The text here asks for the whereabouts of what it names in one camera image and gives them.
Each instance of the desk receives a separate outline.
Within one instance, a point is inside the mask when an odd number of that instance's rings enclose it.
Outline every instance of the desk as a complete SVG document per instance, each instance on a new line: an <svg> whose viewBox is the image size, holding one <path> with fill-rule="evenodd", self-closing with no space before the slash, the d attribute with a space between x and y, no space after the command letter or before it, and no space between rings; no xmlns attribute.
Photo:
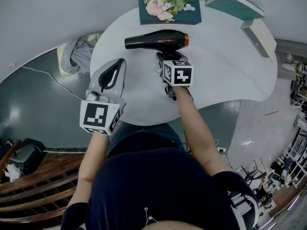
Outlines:
<svg viewBox="0 0 307 230"><path fill-rule="evenodd" d="M201 2L202 23L197 25L140 25L139 9L114 21L97 42L91 60L91 76L116 58L127 62L123 98L127 102L121 120L148 126L179 117L176 102L168 98L156 51L126 50L124 39L162 29L189 35L189 46L179 50L195 66L190 92L198 109L230 100L263 101L272 93L277 78L277 60L262 58L241 30L243 21L207 8Z"/></svg>

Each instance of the black hair dryer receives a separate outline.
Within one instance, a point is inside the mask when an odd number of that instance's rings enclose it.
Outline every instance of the black hair dryer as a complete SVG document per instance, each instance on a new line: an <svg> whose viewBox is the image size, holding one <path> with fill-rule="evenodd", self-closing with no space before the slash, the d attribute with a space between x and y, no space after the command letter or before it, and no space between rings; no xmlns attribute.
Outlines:
<svg viewBox="0 0 307 230"><path fill-rule="evenodd" d="M145 35L128 37L125 39L126 49L147 48L158 50L157 57L162 69L164 60L188 60L183 54L176 50L189 45L189 36L176 30L161 30ZM176 99L172 86L165 88L169 97Z"/></svg>

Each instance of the black t-shirt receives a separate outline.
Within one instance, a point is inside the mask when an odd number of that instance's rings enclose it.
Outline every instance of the black t-shirt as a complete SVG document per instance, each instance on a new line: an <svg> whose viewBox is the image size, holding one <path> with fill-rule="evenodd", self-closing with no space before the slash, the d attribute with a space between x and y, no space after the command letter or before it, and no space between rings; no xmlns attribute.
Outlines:
<svg viewBox="0 0 307 230"><path fill-rule="evenodd" d="M239 229L228 193L254 197L234 172L209 176L189 153L176 148L124 152L98 170L89 203L69 206L62 230L140 230L148 216L210 229Z"/></svg>

